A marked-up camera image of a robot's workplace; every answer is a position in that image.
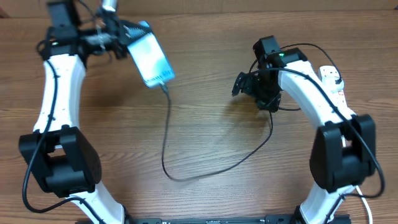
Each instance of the wooden table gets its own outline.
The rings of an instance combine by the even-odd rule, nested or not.
[[[152,24],[177,78],[166,166],[176,177],[228,167],[269,133],[267,113],[253,99],[231,97],[240,71],[255,59],[252,45],[275,35],[280,45],[309,42],[324,47],[339,66],[349,106],[377,124],[377,158],[387,179],[385,194],[370,200],[375,223],[398,218],[398,13],[396,11],[247,13],[127,17]],[[46,19],[0,19],[0,222],[73,223],[86,217],[68,204],[33,214],[21,200],[27,167],[20,135],[32,132],[42,102],[44,70],[34,47]],[[315,70],[328,65],[317,49],[301,47]],[[167,101],[144,86],[131,59],[106,64],[91,57],[81,94],[81,130],[98,151],[103,182],[134,217],[260,217],[292,213],[312,186],[308,168],[315,131],[302,112],[274,115],[271,140],[239,167],[203,180],[176,183],[162,173],[160,149]],[[284,93],[282,105],[297,106]],[[44,208],[59,199],[31,178],[29,199]],[[379,189],[378,176],[362,186]],[[360,200],[339,209],[366,223]]]

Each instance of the white power cord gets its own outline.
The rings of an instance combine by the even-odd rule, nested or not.
[[[359,189],[359,186],[355,186],[355,189],[357,191],[357,193],[359,193],[360,195],[362,195],[362,191],[361,189]],[[366,198],[361,198],[363,205],[366,208],[366,211],[368,212],[368,217],[369,217],[369,224],[373,224],[373,217],[372,217],[372,211],[371,208],[368,205],[368,202],[366,201]]]

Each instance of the white power strip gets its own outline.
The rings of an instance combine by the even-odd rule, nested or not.
[[[338,80],[339,74],[334,66],[325,65],[319,68],[318,77],[324,84],[326,88],[328,88],[333,95],[333,103],[337,107],[345,106],[347,107],[346,97],[344,95],[344,81],[341,81],[340,84],[336,84],[336,80]],[[343,147],[346,146],[346,139],[342,138]],[[358,194],[362,195],[362,191],[359,186],[355,187]],[[368,212],[369,224],[373,224],[372,211],[369,207],[368,202],[365,198],[361,198],[363,205],[365,206],[366,211]]]

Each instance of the wood grain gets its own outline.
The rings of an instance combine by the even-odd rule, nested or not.
[[[268,135],[267,113],[253,99],[231,97],[240,71],[254,60],[252,45],[275,35],[281,45],[310,42],[325,48],[339,66],[349,106],[369,113],[377,124],[377,157],[385,194],[370,200],[375,223],[396,223],[398,215],[398,14],[394,11],[267,12],[212,15],[137,16],[152,24],[177,78],[166,166],[190,177],[234,164]],[[2,19],[0,29],[0,223],[73,223],[84,219],[74,205],[46,214],[28,212],[21,200],[26,164],[20,135],[29,134],[39,113],[44,70],[35,53],[50,21]],[[301,47],[315,69],[329,64],[316,49]],[[131,59],[106,64],[92,57],[81,94],[81,130],[98,151],[103,182],[137,218],[258,217],[292,213],[307,197],[313,180],[308,160],[315,135],[302,112],[274,115],[271,140],[230,172],[189,183],[166,178],[160,165],[165,96],[147,89]],[[284,94],[282,105],[297,106]],[[378,177],[364,192],[376,192]],[[35,181],[29,199],[45,207],[59,199]],[[339,210],[366,223],[358,199]]]
[[[43,17],[48,13],[45,0],[0,0],[0,6],[13,18]],[[119,0],[123,16],[159,14],[208,14],[226,12],[393,10],[398,0]],[[99,0],[85,0],[93,10]],[[87,11],[79,8],[82,16]]]

